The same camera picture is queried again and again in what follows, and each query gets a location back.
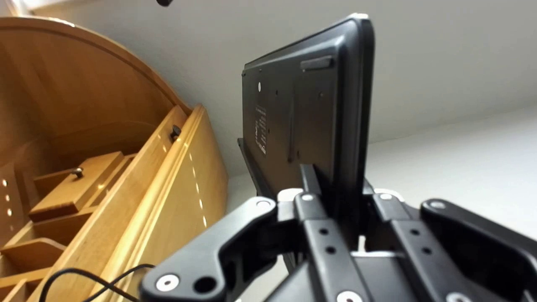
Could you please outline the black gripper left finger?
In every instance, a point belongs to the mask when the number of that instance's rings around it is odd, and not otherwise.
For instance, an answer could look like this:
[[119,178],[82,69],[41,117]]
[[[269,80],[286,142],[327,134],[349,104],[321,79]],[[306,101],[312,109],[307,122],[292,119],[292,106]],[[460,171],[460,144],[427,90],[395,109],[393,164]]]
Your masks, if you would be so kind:
[[351,184],[301,168],[302,191],[291,201],[247,200],[188,245],[158,263],[140,283],[143,302],[234,302],[281,255],[301,255],[291,275],[269,295],[312,302],[369,302],[333,211],[361,195]]

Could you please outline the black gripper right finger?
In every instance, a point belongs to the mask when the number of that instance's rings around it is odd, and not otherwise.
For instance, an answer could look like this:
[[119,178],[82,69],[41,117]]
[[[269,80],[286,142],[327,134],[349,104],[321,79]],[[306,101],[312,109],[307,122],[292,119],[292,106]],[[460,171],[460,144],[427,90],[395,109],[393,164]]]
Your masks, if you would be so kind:
[[537,302],[537,241],[452,201],[368,200],[368,302]]

